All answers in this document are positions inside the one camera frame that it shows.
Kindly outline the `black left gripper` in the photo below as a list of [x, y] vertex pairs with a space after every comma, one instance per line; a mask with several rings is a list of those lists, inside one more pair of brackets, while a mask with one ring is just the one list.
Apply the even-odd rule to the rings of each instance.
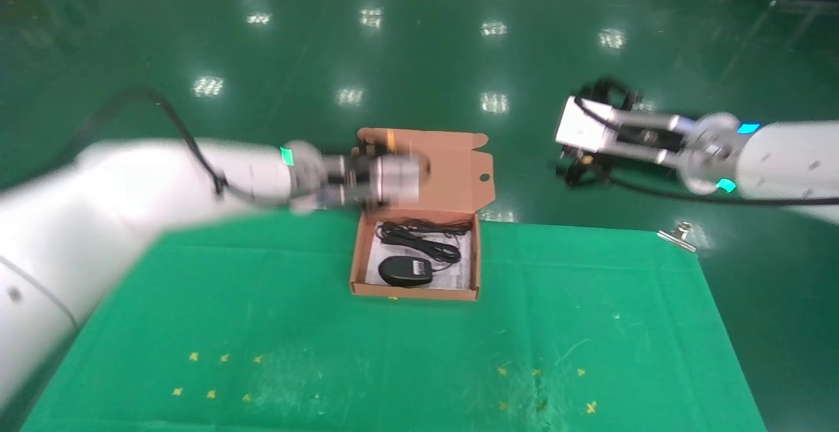
[[377, 146], [359, 146], [351, 152], [350, 182], [365, 211], [381, 210], [381, 152]]

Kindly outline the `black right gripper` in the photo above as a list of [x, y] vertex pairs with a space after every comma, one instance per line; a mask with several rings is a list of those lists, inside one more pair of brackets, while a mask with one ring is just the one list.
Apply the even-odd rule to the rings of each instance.
[[567, 188], [603, 186], [612, 183], [614, 160], [605, 154], [581, 149], [563, 149], [555, 163], [555, 176]]

